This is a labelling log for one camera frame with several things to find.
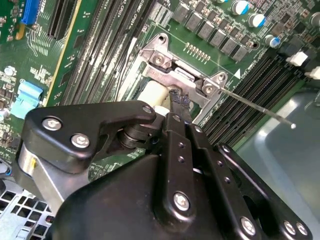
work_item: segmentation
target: electrolytic capacitor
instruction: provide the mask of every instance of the electrolytic capacitor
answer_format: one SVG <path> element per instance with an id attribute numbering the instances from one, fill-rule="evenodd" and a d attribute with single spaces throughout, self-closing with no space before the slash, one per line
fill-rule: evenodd
<path id="1" fill-rule="evenodd" d="M 244 0 L 235 1 L 232 6 L 232 12 L 235 15 L 243 15 L 246 14 L 249 10 L 249 3 Z"/>
<path id="2" fill-rule="evenodd" d="M 251 14 L 248 18 L 248 24 L 252 28 L 262 27 L 266 22 L 266 17 L 260 13 Z"/>
<path id="3" fill-rule="evenodd" d="M 320 12 L 314 13 L 310 18 L 311 25 L 314 27 L 320 27 Z"/>
<path id="4" fill-rule="evenodd" d="M 7 108 L 0 109 L 0 122 L 7 119 L 10 116 L 10 111 Z"/>
<path id="5" fill-rule="evenodd" d="M 280 38 L 270 34 L 265 37 L 264 42 L 269 47 L 275 49 L 280 45 Z"/>

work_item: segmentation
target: pcie slot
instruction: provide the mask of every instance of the pcie slot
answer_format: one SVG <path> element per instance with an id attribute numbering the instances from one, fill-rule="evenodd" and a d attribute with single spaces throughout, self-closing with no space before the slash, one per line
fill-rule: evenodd
<path id="1" fill-rule="evenodd" d="M 109 39 L 107 51 L 105 52 L 105 55 L 103 56 L 103 60 L 98 66 L 98 71 L 97 71 L 97 74 L 95 74 L 94 76 L 93 83 L 89 87 L 89 91 L 87 91 L 87 98 L 85 100 L 85 103 L 91 103 L 93 98 L 95 97 L 95 93 L 101 87 L 101 83 L 105 75 L 105 72 L 103 71 L 103 67 L 109 66 L 111 59 L 117 55 L 116 53 L 117 51 L 119 51 L 118 48 L 121 45 L 120 43 L 125 42 L 124 45 L 130 44 L 130 39 L 128 39 L 127 32 L 131 27 L 130 23 L 134 17 L 134 14 L 139 4 L 140 4 L 140 1 L 136 1 L 136 0 L 129 2 L 129 5 L 124 13 L 125 18 L 121 20 L 121 24 L 120 24 L 121 27 L 117 29 L 113 38 Z"/>
<path id="2" fill-rule="evenodd" d="M 139 20 L 137 21 L 136 23 L 136 27 L 134 28 L 132 34 L 128 37 L 128 39 L 132 39 L 133 37 L 138 37 L 138 35 L 141 33 L 146 21 L 148 20 L 149 18 L 149 15 L 152 11 L 152 9 L 154 8 L 154 5 L 156 4 L 156 1 L 154 0 L 148 0 L 144 10 L 142 11 L 142 14 L 139 18 Z M 121 53 L 121 57 L 118 58 L 118 61 L 115 65 L 115 69 L 117 72 L 120 72 L 122 70 L 122 68 L 125 68 L 126 66 L 124 66 L 125 64 L 125 58 L 126 58 L 126 55 L 127 55 L 127 51 L 129 49 L 129 46 L 130 46 L 131 42 L 128 41 L 127 42 L 127 45 L 126 47 L 123 48 L 123 51 Z M 117 79 L 111 75 L 109 78 L 108 78 L 108 81 L 107 81 L 107 86 L 105 87 L 105 89 L 103 90 L 103 93 L 99 99 L 99 102 L 107 102 L 109 100 L 109 97 L 110 97 L 110 93 L 113 89 L 113 86 L 115 84 L 121 84 L 121 82 L 117 82 Z"/>
<path id="3" fill-rule="evenodd" d="M 97 37 L 97 42 L 94 45 L 93 52 L 90 55 L 90 59 L 85 62 L 85 66 L 82 67 L 83 75 L 79 76 L 79 82 L 80 85 L 75 91 L 75 95 L 72 98 L 72 104 L 79 104 L 80 99 L 83 97 L 83 94 L 85 90 L 92 86 L 95 82 L 94 74 L 96 72 L 96 69 L 99 69 L 101 67 L 100 61 L 101 58 L 103 58 L 106 54 L 108 54 L 111 45 L 109 44 L 110 37 L 113 34 L 112 26 L 115 22 L 116 15 L 119 12 L 121 8 L 121 1 L 112 5 L 110 12 L 106 15 L 106 22 L 102 25 L 103 29 L 102 32 Z M 117 22 L 117 26 L 121 26 L 122 22 Z"/>
<path id="4" fill-rule="evenodd" d="M 78 92 L 81 84 L 84 84 L 81 80 L 83 79 L 83 74 L 87 69 L 87 64 L 89 64 L 90 57 L 93 54 L 94 50 L 97 47 L 99 39 L 101 39 L 101 34 L 105 29 L 106 22 L 110 17 L 110 11 L 113 9 L 113 6 L 119 6 L 121 0 L 101 0 L 98 4 L 97 11 L 94 13 L 92 22 L 90 26 L 90 32 L 85 39 L 83 48 L 81 49 L 81 56 L 76 64 L 73 75 L 68 82 L 67 88 L 64 92 L 62 104 L 71 105 L 75 99 L 76 93 Z"/>
<path id="5" fill-rule="evenodd" d="M 50 37 L 60 40 L 65 36 L 75 3 L 76 0 L 56 0 L 48 30 Z"/>

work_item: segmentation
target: motherboard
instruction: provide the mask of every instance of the motherboard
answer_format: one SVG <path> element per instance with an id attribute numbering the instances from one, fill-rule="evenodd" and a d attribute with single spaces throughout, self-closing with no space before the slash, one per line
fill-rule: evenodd
<path id="1" fill-rule="evenodd" d="M 15 158 L 34 108 L 142 95 L 166 106 L 152 81 L 189 94 L 210 143 L 237 148 L 268 117 L 206 79 L 277 111 L 319 80 L 319 32 L 318 0 L 3 0 L 0 156 Z M 141 154 L 93 163 L 90 178 Z"/>

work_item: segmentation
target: ram slot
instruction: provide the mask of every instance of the ram slot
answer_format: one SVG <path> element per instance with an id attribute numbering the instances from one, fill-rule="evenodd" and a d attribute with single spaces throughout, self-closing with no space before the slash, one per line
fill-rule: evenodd
<path id="1" fill-rule="evenodd" d="M 272 108 L 298 82 L 302 75 L 284 67 L 285 61 L 272 50 L 257 63 L 235 92 L 265 108 Z M 211 144 L 224 142 L 233 146 L 252 133 L 264 117 L 253 108 L 229 97 L 203 127 Z"/>
<path id="2" fill-rule="evenodd" d="M 119 73 L 122 68 L 125 68 L 125 58 L 127 57 L 127 53 L 128 53 L 128 49 L 129 46 L 131 44 L 131 39 L 133 37 L 138 37 L 138 35 L 141 33 L 142 28 L 144 27 L 152 9 L 154 8 L 156 1 L 154 0 L 148 0 L 146 1 L 146 4 L 144 5 L 144 9 L 143 11 L 141 11 L 140 13 L 140 17 L 138 18 L 138 21 L 136 21 L 135 23 L 135 27 L 132 29 L 131 32 L 129 32 L 128 34 L 128 39 L 130 41 L 127 42 L 126 46 L 123 48 L 123 51 L 121 53 L 121 57 L 118 58 L 117 63 L 115 64 L 115 69 L 116 71 Z M 117 86 L 119 84 L 118 87 L 120 87 L 121 82 L 117 82 L 121 81 L 121 79 L 117 79 L 113 74 L 111 74 L 108 78 L 107 78 L 107 86 L 102 90 L 102 94 L 99 97 L 99 102 L 108 102 L 108 101 L 112 101 L 111 97 L 111 92 L 114 89 L 114 86 Z"/>
<path id="3" fill-rule="evenodd" d="M 131 22 L 139 4 L 140 1 L 136 0 L 129 2 L 123 14 L 125 17 L 120 23 L 121 27 L 113 28 L 116 29 L 116 31 L 113 31 L 112 36 L 108 39 L 109 44 L 107 46 L 107 50 L 104 52 L 102 61 L 97 67 L 97 71 L 93 76 L 92 84 L 86 91 L 86 97 L 84 97 L 85 103 L 92 103 L 94 97 L 96 96 L 97 90 L 101 86 L 108 84 L 106 81 L 104 81 L 103 83 L 103 80 L 106 74 L 106 69 L 111 67 L 111 59 L 118 59 L 119 56 L 121 56 L 121 50 L 123 49 L 123 47 L 127 44 L 130 44 L 130 39 L 128 39 L 128 32 L 131 29 Z"/>
<path id="4" fill-rule="evenodd" d="M 101 0 L 99 2 L 99 7 L 97 7 L 97 11 L 92 18 L 94 21 L 90 26 L 90 32 L 86 37 L 85 43 L 79 54 L 80 58 L 64 92 L 62 98 L 63 105 L 73 104 L 77 92 L 86 85 L 87 80 L 84 79 L 84 74 L 97 45 L 99 44 L 101 35 L 106 29 L 107 21 L 111 15 L 110 12 L 114 7 L 119 7 L 120 5 L 120 0 Z"/>

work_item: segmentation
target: dimm slot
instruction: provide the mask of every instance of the dimm slot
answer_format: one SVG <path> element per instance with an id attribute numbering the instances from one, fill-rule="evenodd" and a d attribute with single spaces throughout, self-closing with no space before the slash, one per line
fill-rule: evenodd
<path id="1" fill-rule="evenodd" d="M 114 23 L 115 17 L 119 12 L 120 8 L 121 8 L 121 4 L 115 3 L 111 6 L 110 11 L 105 15 L 105 22 L 103 22 L 103 25 L 102 25 L 103 26 L 102 32 L 100 32 L 100 34 L 97 36 L 97 42 L 93 48 L 93 52 L 90 55 L 89 60 L 85 62 L 85 67 L 82 68 L 83 74 L 79 76 L 80 85 L 72 99 L 72 104 L 80 103 L 79 100 L 83 96 L 85 88 L 88 85 L 90 85 L 90 81 L 88 80 L 90 79 L 90 75 L 92 74 L 94 65 L 96 63 L 95 61 L 97 60 L 97 56 L 100 53 L 103 45 L 105 44 L 106 40 L 111 34 L 110 31 L 111 31 L 112 24 Z"/>
<path id="2" fill-rule="evenodd" d="M 117 29 L 116 34 L 113 36 L 111 41 L 108 44 L 108 48 L 105 51 L 105 54 L 103 56 L 103 60 L 101 61 L 101 64 L 98 67 L 98 73 L 95 75 L 96 77 L 94 78 L 93 84 L 90 86 L 87 98 L 85 100 L 85 103 L 91 103 L 93 98 L 96 95 L 97 90 L 101 86 L 101 83 L 103 81 L 105 72 L 103 71 L 103 68 L 106 66 L 109 66 L 111 58 L 114 57 L 116 54 L 116 51 L 118 50 L 118 47 L 120 44 L 116 44 L 117 41 L 122 40 L 125 41 L 126 37 L 128 34 L 127 27 L 130 27 L 130 23 L 132 21 L 132 18 L 134 17 L 134 14 L 139 6 L 140 2 L 139 1 L 131 1 L 129 2 L 129 5 L 123 14 L 125 18 L 121 20 L 121 27 Z"/>
<path id="3" fill-rule="evenodd" d="M 81 56 L 74 68 L 73 75 L 70 78 L 68 85 L 66 87 L 66 90 L 64 91 L 63 98 L 62 98 L 62 105 L 70 105 L 72 104 L 72 99 L 74 98 L 75 92 L 77 92 L 77 89 L 80 84 L 80 78 L 79 76 L 82 74 L 82 64 L 87 61 L 87 59 L 82 59 L 83 57 L 85 58 L 86 56 L 90 56 L 92 54 L 93 48 L 96 44 L 96 38 L 94 35 L 97 32 L 97 25 L 99 24 L 99 16 L 101 15 L 102 10 L 107 7 L 107 9 L 110 9 L 110 6 L 113 5 L 115 0 L 112 0 L 109 2 L 109 6 L 106 4 L 109 2 L 109 0 L 100 0 L 97 4 L 96 11 L 94 12 L 93 18 L 92 18 L 92 23 L 89 27 L 90 31 L 85 39 L 85 42 L 83 44 L 83 47 L 80 50 L 79 56 Z"/>
<path id="4" fill-rule="evenodd" d="M 283 60 L 279 62 L 279 57 L 273 57 L 274 54 L 270 54 L 270 51 L 267 53 L 248 74 L 247 81 L 244 79 L 244 84 L 241 83 L 235 92 L 260 106 L 272 108 L 299 78 L 293 71 L 282 66 Z M 231 146 L 247 131 L 254 129 L 253 123 L 264 117 L 264 114 L 230 97 L 216 113 L 218 115 L 212 117 L 204 126 L 209 141 L 211 144 L 224 142 Z"/>
<path id="5" fill-rule="evenodd" d="M 155 3 L 156 3 L 156 1 L 154 1 L 154 0 L 147 1 L 147 3 L 144 6 L 144 9 L 141 11 L 140 16 L 138 17 L 138 20 L 134 24 L 135 27 L 133 27 L 131 29 L 132 31 L 128 32 L 128 34 L 127 34 L 128 41 L 126 42 L 125 47 L 122 48 L 122 51 L 117 59 L 117 62 L 115 63 L 116 72 L 120 72 L 121 69 L 123 67 L 125 67 L 124 66 L 125 58 L 127 56 L 127 52 L 130 47 L 131 40 L 133 37 L 138 37 L 138 35 L 140 34 L 140 32 L 141 32 L 143 26 L 145 25 L 145 23 L 149 17 L 149 14 L 152 11 Z M 109 65 L 109 63 L 112 59 L 111 57 L 109 57 L 109 59 L 106 59 L 106 62 L 104 63 L 105 66 Z M 103 72 L 100 71 L 100 73 L 101 74 L 99 76 L 99 82 L 101 82 L 103 80 Z M 107 86 L 104 88 L 102 95 L 99 99 L 99 102 L 106 102 L 108 100 L 110 93 L 113 89 L 113 86 L 116 84 L 116 82 L 117 82 L 117 79 L 114 77 L 113 74 L 111 74 L 107 79 Z"/>

